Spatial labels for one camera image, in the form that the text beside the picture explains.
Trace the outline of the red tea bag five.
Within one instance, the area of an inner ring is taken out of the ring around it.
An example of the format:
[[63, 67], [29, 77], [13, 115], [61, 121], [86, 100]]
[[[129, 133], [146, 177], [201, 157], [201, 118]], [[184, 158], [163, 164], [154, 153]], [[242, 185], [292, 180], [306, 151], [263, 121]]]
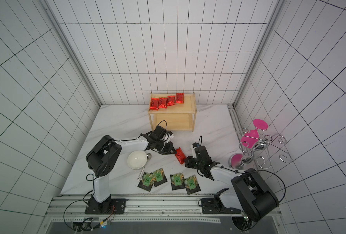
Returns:
[[183, 153], [182, 149], [181, 148], [178, 148], [177, 149], [177, 152], [175, 154], [177, 160], [179, 161], [180, 164], [184, 164], [185, 163], [185, 160], [186, 160], [186, 156], [185, 154]]

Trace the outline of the green tea bag three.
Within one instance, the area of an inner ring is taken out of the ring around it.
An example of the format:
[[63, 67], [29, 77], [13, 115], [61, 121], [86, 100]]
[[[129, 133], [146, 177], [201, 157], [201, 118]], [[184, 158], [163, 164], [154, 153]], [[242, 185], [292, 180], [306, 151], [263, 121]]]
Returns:
[[185, 189], [184, 174], [176, 173], [170, 175], [172, 190]]

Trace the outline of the green tea bag two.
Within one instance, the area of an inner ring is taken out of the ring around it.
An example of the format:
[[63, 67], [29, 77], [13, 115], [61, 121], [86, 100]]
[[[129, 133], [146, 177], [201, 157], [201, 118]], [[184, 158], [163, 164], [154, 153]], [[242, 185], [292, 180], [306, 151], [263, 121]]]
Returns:
[[164, 172], [163, 168], [159, 168], [159, 169], [153, 171], [152, 175], [154, 177], [154, 186], [155, 187], [160, 186], [160, 185], [162, 185], [168, 181], [167, 177], [165, 176], [165, 172]]

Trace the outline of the green tea bag one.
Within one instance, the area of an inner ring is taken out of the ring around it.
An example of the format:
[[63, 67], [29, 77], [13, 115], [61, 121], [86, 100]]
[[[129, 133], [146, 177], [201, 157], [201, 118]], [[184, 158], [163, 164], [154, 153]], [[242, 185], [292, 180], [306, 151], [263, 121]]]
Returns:
[[147, 192], [150, 192], [154, 185], [154, 182], [155, 182], [154, 174], [144, 172], [139, 181], [138, 187]]

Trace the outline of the red tea bag one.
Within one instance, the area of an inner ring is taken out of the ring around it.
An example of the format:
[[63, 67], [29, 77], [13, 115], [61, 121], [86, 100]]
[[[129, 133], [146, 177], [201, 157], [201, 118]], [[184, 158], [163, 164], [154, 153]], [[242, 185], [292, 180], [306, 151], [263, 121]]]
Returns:
[[158, 110], [159, 109], [159, 98], [151, 98], [150, 99], [150, 110]]

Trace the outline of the red tea bag two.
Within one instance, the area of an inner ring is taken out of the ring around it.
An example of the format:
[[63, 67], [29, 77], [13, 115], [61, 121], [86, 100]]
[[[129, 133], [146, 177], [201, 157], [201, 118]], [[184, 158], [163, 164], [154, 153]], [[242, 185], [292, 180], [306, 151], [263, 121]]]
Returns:
[[159, 98], [159, 102], [158, 102], [158, 108], [159, 109], [166, 109], [167, 104], [168, 104], [168, 98], [167, 97]]

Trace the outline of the red tea bag three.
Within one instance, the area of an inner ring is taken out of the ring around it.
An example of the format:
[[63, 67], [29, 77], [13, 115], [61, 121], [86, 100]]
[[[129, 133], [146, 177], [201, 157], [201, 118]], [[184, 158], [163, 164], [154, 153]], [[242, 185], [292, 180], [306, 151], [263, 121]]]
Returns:
[[167, 97], [167, 106], [176, 105], [176, 95]]

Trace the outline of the red tea bag four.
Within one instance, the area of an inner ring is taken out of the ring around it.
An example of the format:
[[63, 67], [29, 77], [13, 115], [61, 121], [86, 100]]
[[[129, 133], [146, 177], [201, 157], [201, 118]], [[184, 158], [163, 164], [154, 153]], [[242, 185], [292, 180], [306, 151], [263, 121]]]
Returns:
[[184, 94], [176, 93], [176, 103], [184, 103]]

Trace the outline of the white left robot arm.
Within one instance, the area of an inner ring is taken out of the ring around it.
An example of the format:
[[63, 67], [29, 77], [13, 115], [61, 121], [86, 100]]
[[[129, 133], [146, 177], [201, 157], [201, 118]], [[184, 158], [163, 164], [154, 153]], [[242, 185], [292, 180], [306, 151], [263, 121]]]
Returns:
[[128, 139], [103, 136], [86, 156], [88, 168], [95, 173], [93, 178], [95, 201], [103, 203], [111, 196], [108, 174], [113, 170], [120, 155], [148, 150], [160, 155], [174, 155], [177, 151], [172, 142], [173, 137], [172, 131], [168, 131], [162, 126], [157, 126], [153, 131]]

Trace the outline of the green tea bag four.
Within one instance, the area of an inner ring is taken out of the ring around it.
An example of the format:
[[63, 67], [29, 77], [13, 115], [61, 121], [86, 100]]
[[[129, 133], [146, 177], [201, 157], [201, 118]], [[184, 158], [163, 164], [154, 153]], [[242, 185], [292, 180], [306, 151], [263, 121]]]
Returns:
[[187, 195], [191, 195], [201, 191], [197, 177], [195, 175], [184, 178], [184, 185], [187, 191]]

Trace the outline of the wooden two-tier shelf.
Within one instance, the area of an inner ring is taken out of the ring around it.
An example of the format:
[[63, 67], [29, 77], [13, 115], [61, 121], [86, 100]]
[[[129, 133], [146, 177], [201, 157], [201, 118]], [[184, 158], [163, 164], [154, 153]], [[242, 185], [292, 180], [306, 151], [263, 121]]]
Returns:
[[148, 109], [148, 117], [151, 130], [162, 121], [166, 121], [166, 129], [169, 131], [194, 131], [196, 120], [195, 93], [184, 94], [184, 103], [168, 106], [166, 109]]

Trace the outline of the metal spoon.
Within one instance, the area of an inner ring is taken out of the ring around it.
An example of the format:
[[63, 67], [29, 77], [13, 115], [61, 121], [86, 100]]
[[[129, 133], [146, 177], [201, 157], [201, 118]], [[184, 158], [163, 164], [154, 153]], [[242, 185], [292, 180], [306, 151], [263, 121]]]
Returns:
[[141, 167], [141, 171], [139, 173], [137, 181], [140, 181], [142, 179], [142, 176], [143, 176], [144, 171], [145, 171], [145, 167], [147, 166], [147, 163], [151, 160], [151, 158], [152, 158], [152, 154], [151, 153], [147, 153], [146, 154], [146, 162], [145, 162], [144, 166]]

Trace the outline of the white bowl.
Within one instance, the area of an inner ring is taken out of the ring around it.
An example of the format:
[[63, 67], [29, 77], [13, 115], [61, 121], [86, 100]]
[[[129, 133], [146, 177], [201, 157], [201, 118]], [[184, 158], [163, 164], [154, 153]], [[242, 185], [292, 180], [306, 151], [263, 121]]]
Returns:
[[134, 151], [128, 156], [127, 165], [131, 169], [137, 170], [143, 168], [147, 161], [148, 157], [144, 151]]

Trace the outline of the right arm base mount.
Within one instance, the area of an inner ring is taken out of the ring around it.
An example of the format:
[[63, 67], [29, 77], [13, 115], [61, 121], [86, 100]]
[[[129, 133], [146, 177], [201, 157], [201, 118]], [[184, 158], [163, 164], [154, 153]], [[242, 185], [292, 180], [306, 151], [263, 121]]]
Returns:
[[212, 199], [200, 199], [198, 201], [198, 206], [202, 208], [203, 214], [241, 214], [241, 210], [236, 208], [227, 208], [223, 205], [220, 200], [220, 195], [229, 190], [229, 188], [224, 188], [217, 192]]

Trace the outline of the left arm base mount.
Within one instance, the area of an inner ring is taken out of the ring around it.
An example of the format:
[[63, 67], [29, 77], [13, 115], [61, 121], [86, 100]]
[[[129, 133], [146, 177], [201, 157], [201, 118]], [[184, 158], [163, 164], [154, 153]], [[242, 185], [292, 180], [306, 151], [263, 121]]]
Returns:
[[104, 202], [99, 203], [91, 197], [87, 202], [85, 214], [87, 215], [105, 215], [105, 214], [124, 214], [127, 199], [107, 198]]

